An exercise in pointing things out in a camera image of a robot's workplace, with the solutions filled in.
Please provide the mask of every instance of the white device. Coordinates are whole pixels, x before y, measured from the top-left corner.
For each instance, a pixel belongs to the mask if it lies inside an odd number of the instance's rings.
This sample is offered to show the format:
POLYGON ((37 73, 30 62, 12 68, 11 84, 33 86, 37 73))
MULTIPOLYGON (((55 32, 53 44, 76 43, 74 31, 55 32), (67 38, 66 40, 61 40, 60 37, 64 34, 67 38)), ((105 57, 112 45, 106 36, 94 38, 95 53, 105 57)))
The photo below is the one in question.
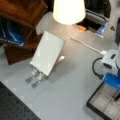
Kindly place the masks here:
MULTIPOLYGON (((109 0, 111 5, 111 14, 108 25, 104 32, 104 37, 112 41, 116 38, 116 28, 120 18, 120 0, 109 0)), ((118 50, 109 50, 102 59, 102 64, 107 72, 117 74, 120 69, 120 45, 118 50)))
POLYGON ((32 87, 35 88, 38 83, 40 83, 43 76, 49 76, 55 65, 65 58, 64 56, 59 58, 64 44, 64 40, 44 31, 35 54, 30 61, 30 64, 34 67, 33 72, 31 73, 31 76, 26 79, 29 83, 32 79, 37 77, 38 81, 32 84, 32 87))

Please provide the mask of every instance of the table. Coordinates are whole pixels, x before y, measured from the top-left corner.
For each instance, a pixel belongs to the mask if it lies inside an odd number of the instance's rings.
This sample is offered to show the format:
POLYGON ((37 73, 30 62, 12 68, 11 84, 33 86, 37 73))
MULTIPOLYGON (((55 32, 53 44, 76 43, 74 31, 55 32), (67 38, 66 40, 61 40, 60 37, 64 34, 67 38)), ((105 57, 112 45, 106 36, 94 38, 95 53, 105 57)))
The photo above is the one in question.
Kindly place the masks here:
MULTIPOLYGON (((59 35, 58 28, 51 33, 59 35)), ((98 50, 117 48, 112 41, 90 31, 80 32, 76 38, 98 50)), ((71 39, 66 40, 62 55, 65 60, 33 89, 25 82, 32 71, 31 59, 9 66, 1 47, 0 81, 42 120, 93 120, 85 106, 101 83, 91 69, 93 60, 100 55, 71 39)))

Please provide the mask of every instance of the grid board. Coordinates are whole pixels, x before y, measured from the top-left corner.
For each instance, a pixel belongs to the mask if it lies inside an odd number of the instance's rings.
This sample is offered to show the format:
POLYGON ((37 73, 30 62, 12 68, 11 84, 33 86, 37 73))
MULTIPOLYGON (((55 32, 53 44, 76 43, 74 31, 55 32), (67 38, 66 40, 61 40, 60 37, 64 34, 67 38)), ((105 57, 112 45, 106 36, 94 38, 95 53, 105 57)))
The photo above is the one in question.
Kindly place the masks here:
POLYGON ((0 120, 40 120, 0 83, 0 120))

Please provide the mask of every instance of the lamp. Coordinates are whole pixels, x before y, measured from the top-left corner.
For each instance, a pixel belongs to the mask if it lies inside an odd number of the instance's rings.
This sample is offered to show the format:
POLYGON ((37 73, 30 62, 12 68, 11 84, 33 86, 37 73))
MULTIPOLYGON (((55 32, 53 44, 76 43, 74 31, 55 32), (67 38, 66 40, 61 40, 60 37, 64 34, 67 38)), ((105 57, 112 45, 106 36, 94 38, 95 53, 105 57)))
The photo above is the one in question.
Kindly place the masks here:
POLYGON ((82 21, 85 17, 84 0, 55 0, 53 17, 57 22, 69 25, 66 26, 65 31, 70 37, 71 32, 74 31, 71 25, 82 21))

